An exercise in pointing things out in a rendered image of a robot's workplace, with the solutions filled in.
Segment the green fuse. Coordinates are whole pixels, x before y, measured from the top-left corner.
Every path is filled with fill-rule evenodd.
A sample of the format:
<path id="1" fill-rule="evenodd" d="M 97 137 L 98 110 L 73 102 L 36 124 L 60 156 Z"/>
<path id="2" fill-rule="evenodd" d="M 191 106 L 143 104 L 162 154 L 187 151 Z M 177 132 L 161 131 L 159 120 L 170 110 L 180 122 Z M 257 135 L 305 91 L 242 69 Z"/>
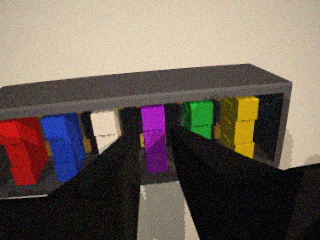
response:
<path id="1" fill-rule="evenodd" d="M 211 140 L 212 112 L 209 99 L 183 101 L 183 127 Z"/>

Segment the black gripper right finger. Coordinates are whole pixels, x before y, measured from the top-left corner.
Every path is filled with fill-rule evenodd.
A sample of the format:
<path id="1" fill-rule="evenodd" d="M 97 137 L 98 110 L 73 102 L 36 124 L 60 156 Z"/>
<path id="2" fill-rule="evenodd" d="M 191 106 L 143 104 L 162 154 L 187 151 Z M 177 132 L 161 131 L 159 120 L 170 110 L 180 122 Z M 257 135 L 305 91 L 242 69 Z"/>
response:
<path id="1" fill-rule="evenodd" d="M 277 169 L 181 125 L 171 149 L 199 240 L 304 240 L 320 219 L 320 163 Z"/>

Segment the white block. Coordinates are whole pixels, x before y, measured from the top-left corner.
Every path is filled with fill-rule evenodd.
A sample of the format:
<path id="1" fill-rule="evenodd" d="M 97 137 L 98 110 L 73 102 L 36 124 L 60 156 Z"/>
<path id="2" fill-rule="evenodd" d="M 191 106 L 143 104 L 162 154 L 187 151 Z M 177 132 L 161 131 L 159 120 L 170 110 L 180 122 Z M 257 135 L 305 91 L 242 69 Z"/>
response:
<path id="1" fill-rule="evenodd" d="M 121 136 L 119 108 L 95 109 L 91 121 L 100 155 Z"/>

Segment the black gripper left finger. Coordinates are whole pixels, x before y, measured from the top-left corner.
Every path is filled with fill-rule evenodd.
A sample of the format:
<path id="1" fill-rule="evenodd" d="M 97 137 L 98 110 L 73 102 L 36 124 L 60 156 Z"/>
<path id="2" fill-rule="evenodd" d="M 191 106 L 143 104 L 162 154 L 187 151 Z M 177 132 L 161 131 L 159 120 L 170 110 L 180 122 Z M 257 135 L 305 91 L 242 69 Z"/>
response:
<path id="1" fill-rule="evenodd" d="M 141 189 L 127 131 L 48 196 L 0 200 L 0 240 L 136 240 Z"/>

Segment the dark grey fuse block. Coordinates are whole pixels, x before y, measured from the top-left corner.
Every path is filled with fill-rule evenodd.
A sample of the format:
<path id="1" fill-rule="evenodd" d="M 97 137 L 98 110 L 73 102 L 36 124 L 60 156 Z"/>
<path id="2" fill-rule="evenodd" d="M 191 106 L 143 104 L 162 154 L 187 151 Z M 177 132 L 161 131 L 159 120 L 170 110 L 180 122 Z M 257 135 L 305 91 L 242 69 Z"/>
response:
<path id="1" fill-rule="evenodd" d="M 141 185 L 176 183 L 171 127 L 183 103 L 213 103 L 211 140 L 279 168 L 291 81 L 252 64 L 73 77 L 0 88 L 0 199 L 48 195 L 99 156 L 91 112 L 119 109 L 121 135 L 136 131 Z M 167 172 L 148 173 L 140 107 L 163 104 Z"/>

